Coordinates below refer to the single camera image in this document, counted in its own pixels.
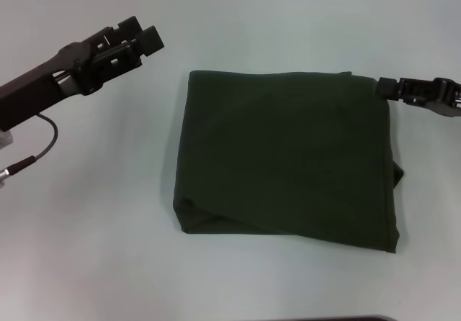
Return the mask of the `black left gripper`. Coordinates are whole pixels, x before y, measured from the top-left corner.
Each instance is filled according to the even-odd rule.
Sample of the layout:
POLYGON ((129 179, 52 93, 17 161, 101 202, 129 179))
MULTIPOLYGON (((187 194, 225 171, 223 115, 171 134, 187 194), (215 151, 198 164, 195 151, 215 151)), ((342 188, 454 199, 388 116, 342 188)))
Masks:
POLYGON ((64 99, 90 95, 164 48, 155 26, 135 16, 61 48, 50 60, 1 87, 1 130, 8 131, 64 99))

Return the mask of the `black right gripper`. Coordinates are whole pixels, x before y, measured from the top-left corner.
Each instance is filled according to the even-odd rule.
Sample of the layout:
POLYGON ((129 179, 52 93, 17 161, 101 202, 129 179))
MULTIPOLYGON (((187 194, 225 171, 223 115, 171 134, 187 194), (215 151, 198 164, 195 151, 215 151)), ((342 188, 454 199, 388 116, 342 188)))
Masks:
POLYGON ((379 78, 376 94, 386 100, 401 99, 405 104, 428 109, 445 117, 460 116, 460 84, 448 78, 432 81, 379 78))

